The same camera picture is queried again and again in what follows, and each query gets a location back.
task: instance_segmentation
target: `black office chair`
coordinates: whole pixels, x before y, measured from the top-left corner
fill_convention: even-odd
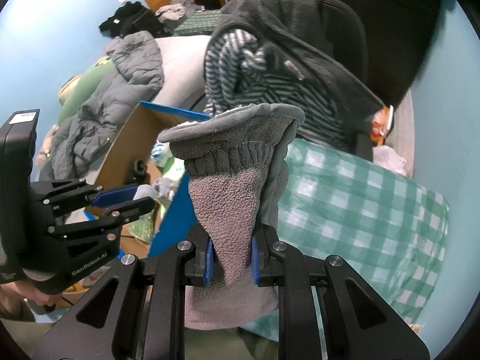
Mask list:
[[[333,47],[333,58],[366,84],[368,49],[362,21],[339,0],[321,0],[319,11],[325,21],[325,36]],[[370,136],[359,133],[353,154],[371,162],[372,147]]]

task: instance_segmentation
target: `green plaid cloth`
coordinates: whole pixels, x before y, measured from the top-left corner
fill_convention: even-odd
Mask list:
[[[210,35],[218,23],[220,9],[193,12],[174,31],[174,36]]]
[[[280,239],[304,254],[338,254],[407,322],[442,269],[448,204],[414,180],[341,151],[295,139],[278,204]],[[246,329],[278,339],[278,313]]]

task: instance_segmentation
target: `fuzzy sock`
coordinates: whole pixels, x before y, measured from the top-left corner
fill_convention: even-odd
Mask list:
[[[249,105],[160,134],[174,156],[185,160],[195,214],[217,257],[211,285],[187,288],[186,327],[240,326],[278,306],[273,288],[253,283],[251,231],[257,215],[277,225],[288,179],[284,158],[303,119],[292,105]]]

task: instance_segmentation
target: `cardboard box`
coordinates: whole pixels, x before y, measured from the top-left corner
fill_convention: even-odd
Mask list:
[[[138,159],[149,160],[160,132],[186,121],[205,121],[209,118],[210,116],[199,112],[140,102],[110,147],[95,183],[103,186],[105,190],[123,186],[130,164]],[[102,212],[97,207],[88,207],[86,210],[97,216]],[[160,254],[184,239],[195,221],[194,208],[188,195],[188,175],[185,174],[151,242],[148,256]],[[136,254],[135,250],[124,252]]]
[[[138,258],[145,258],[148,254],[148,245],[133,237],[125,225],[121,231],[120,248],[125,254],[134,254]]]

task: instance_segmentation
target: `blue gripper pad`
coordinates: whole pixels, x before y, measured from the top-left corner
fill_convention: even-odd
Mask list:
[[[134,199],[138,184],[130,184],[125,187],[112,188],[105,192],[100,192],[92,201],[92,206],[107,208],[120,203],[129,202]]]
[[[205,272],[203,272],[203,282],[206,286],[210,284],[213,275],[213,242],[208,239],[207,254],[205,257]]]
[[[255,285],[258,285],[260,281],[260,271],[258,270],[258,248],[257,248],[257,240],[255,237],[251,238],[251,257],[250,257],[250,264],[251,264],[251,275],[253,277],[253,282]]]
[[[188,174],[185,173],[180,180],[177,193],[160,223],[160,228],[150,243],[147,257],[162,254],[170,246],[185,239],[190,227],[197,222],[194,205],[188,194],[188,180]]]

